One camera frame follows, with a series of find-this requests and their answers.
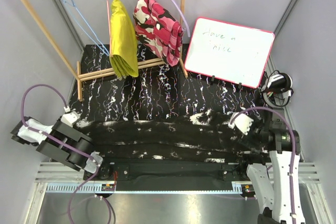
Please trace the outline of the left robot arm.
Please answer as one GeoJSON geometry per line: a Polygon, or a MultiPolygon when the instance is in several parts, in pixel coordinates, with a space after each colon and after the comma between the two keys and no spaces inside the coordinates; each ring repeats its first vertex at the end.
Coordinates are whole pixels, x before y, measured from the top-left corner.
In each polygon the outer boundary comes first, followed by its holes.
{"type": "Polygon", "coordinates": [[[12,139],[36,147],[36,151],[76,170],[95,172],[103,180],[113,175],[112,165],[94,151],[93,140],[60,119],[46,126],[31,117],[24,117],[11,131],[12,139]]]}

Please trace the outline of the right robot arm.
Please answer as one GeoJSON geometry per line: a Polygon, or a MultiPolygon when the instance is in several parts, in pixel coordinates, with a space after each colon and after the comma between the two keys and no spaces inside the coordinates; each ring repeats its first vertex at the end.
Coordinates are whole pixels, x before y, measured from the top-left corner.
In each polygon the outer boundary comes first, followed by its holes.
{"type": "Polygon", "coordinates": [[[305,223],[299,191],[300,138],[293,131],[296,150],[292,150],[289,130],[280,120],[270,121],[257,131],[270,148],[273,181],[264,162],[245,162],[239,176],[250,180],[258,201],[258,223],[305,223]]]}

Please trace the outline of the pink framed whiteboard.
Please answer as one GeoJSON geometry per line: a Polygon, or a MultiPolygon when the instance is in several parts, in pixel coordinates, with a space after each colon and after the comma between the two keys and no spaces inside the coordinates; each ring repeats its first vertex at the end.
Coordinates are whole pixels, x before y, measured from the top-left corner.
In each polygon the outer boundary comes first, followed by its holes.
{"type": "Polygon", "coordinates": [[[260,85],[274,33],[204,17],[196,20],[187,71],[249,88],[260,85]]]}

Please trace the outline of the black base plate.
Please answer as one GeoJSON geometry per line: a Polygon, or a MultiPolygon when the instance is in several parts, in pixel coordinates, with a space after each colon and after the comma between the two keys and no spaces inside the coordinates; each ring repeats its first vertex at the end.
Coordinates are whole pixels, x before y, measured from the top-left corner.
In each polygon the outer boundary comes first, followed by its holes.
{"type": "Polygon", "coordinates": [[[268,156],[258,154],[204,162],[106,158],[94,180],[115,179],[119,192],[224,191],[232,189],[232,182],[248,180],[248,164],[269,161],[268,156]]]}

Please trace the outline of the pink camouflage trousers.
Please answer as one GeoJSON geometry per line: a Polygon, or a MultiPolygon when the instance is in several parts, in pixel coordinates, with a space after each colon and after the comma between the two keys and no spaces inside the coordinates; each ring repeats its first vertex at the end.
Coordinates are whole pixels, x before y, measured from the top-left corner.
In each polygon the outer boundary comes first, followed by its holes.
{"type": "Polygon", "coordinates": [[[133,18],[138,41],[166,64],[176,66],[180,60],[182,25],[155,0],[138,0],[133,18]]]}

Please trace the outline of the black white patterned trousers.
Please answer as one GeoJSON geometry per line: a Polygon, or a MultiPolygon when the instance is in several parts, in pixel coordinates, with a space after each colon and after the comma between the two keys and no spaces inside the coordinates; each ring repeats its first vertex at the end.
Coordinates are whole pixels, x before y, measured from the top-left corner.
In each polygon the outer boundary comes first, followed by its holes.
{"type": "Polygon", "coordinates": [[[108,158],[235,162],[245,154],[266,150],[260,136],[244,136],[229,128],[229,119],[209,109],[150,121],[80,120],[75,128],[90,137],[95,150],[108,158]]]}

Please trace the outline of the aluminium rail frame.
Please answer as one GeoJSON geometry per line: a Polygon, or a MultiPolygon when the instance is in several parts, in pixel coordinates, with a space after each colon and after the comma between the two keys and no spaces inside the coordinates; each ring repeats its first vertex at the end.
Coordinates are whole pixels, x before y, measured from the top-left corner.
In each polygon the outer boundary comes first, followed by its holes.
{"type": "Polygon", "coordinates": [[[160,160],[124,161],[110,164],[118,173],[116,180],[85,180],[89,174],[76,171],[58,162],[42,162],[35,178],[34,192],[24,223],[37,223],[46,192],[108,194],[107,186],[116,185],[120,194],[240,194],[242,198],[255,193],[257,186],[274,183],[272,165],[250,169],[253,180],[237,163],[200,163],[160,160]]]}

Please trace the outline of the black headphones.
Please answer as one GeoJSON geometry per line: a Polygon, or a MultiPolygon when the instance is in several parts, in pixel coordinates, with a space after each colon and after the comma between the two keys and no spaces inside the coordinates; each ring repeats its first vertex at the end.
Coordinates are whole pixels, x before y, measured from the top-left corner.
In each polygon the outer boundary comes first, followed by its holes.
{"type": "Polygon", "coordinates": [[[261,88],[261,94],[264,101],[272,108],[283,108],[288,105],[290,98],[292,97],[294,91],[292,89],[293,81],[292,78],[279,70],[274,70],[266,83],[261,88]],[[277,104],[275,96],[281,95],[278,100],[282,101],[282,104],[277,104]]]}

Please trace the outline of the yellow-green folded garment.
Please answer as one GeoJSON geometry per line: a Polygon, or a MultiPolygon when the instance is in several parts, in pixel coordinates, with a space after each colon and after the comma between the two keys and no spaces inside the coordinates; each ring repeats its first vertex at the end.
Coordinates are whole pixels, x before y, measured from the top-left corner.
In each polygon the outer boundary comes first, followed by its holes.
{"type": "Polygon", "coordinates": [[[121,79],[138,77],[138,41],[131,18],[120,0],[111,3],[110,63],[115,75],[121,79]]]}

